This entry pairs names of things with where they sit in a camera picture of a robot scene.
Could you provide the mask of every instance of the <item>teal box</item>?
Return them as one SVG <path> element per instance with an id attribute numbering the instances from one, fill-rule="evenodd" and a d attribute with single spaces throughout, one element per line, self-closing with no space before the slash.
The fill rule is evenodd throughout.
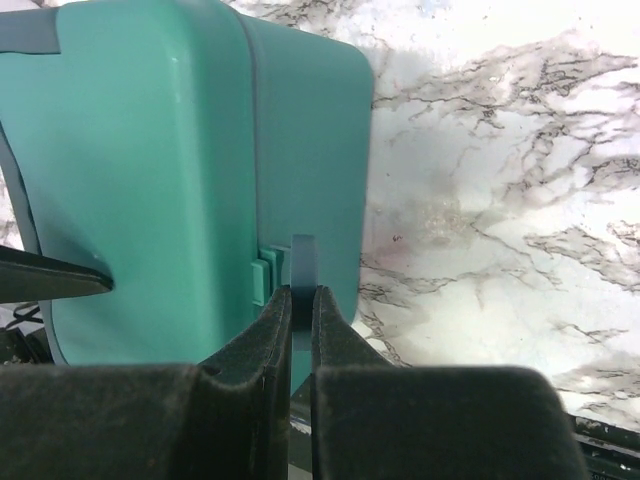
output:
<path id="1" fill-rule="evenodd" d="M 115 282 L 43 302 L 56 361 L 203 360 L 288 282 L 292 234 L 316 237 L 353 318 L 372 95 L 355 48 L 217 0 L 0 15 L 0 162 L 25 248 Z M 294 387 L 308 371 L 294 359 Z"/>

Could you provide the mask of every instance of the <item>white marble countertop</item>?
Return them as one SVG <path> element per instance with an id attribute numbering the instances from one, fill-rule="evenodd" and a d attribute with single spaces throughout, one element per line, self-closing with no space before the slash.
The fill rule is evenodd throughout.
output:
<path id="1" fill-rule="evenodd" d="M 640 3 L 227 3 L 374 68 L 355 328 L 399 364 L 535 368 L 640 431 Z"/>

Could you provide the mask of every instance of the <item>black foam padding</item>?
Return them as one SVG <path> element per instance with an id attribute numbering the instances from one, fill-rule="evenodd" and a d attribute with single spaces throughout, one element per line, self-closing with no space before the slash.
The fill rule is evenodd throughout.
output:
<path id="1" fill-rule="evenodd" d="M 318 287 L 313 302 L 312 365 L 390 366 L 367 341 L 345 322 L 328 287 Z"/>
<path id="2" fill-rule="evenodd" d="M 186 479 L 215 466 L 202 450 L 215 451 L 216 410 L 199 405 L 214 388 L 196 367 L 11 367 L 0 382 L 0 478 Z"/>
<path id="3" fill-rule="evenodd" d="M 556 393 L 533 371 L 353 366 L 316 377 L 323 480 L 588 478 Z"/>

